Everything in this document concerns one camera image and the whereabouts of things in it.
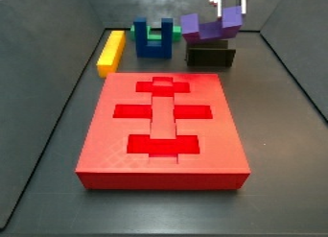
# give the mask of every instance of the green block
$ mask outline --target green block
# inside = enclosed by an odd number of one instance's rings
[[[150,41],[158,41],[161,40],[161,35],[152,35],[149,33],[150,31],[150,27],[148,26],[148,40]],[[181,37],[181,29],[180,26],[173,26],[173,37],[172,40],[173,41],[180,41],[180,37]],[[129,30],[129,38],[134,41],[136,37],[134,37],[134,25],[132,25],[130,30]]]

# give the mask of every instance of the plastic block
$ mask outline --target plastic block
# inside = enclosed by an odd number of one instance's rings
[[[241,7],[224,8],[222,16],[213,22],[200,24],[197,13],[180,17],[181,35],[186,43],[200,43],[233,38],[242,26]]]
[[[101,78],[106,78],[109,73],[117,69],[122,49],[125,45],[124,31],[112,31],[102,53],[97,60],[97,72]]]
[[[148,40],[146,19],[138,17],[134,19],[134,36],[136,51],[138,58],[164,58],[172,57],[172,36],[173,36],[173,19],[161,19],[161,40]]]
[[[150,34],[150,27],[148,26],[148,40],[150,41],[156,41],[156,40],[161,40],[161,35],[154,35]],[[134,37],[134,25],[130,27],[129,29],[129,38],[134,41],[136,37]],[[173,26],[173,41],[180,41],[181,38],[181,29],[180,26]]]
[[[238,189],[249,168],[217,75],[109,75],[76,174],[86,189]]]
[[[230,67],[236,49],[228,49],[228,41],[218,40],[186,44],[185,61],[188,66]]]

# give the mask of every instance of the red indentation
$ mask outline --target red indentation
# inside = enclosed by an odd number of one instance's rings
[[[150,139],[146,134],[128,136],[129,154],[198,154],[197,135],[177,135],[176,139]]]
[[[210,106],[174,105],[176,119],[213,119]]]
[[[189,93],[189,83],[170,83],[166,79],[153,80],[153,82],[137,82],[136,92],[149,92],[152,96],[173,97],[174,93]]]
[[[150,119],[150,105],[116,105],[113,118]]]

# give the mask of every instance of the black block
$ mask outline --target black block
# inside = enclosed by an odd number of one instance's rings
[[[186,44],[185,61],[188,66],[230,67],[236,49],[228,49],[228,40]]]

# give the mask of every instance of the blue block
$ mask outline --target blue block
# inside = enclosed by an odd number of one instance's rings
[[[134,19],[136,51],[138,58],[164,58],[172,57],[172,37],[173,19],[161,19],[161,40],[148,40],[148,24],[144,17]]]

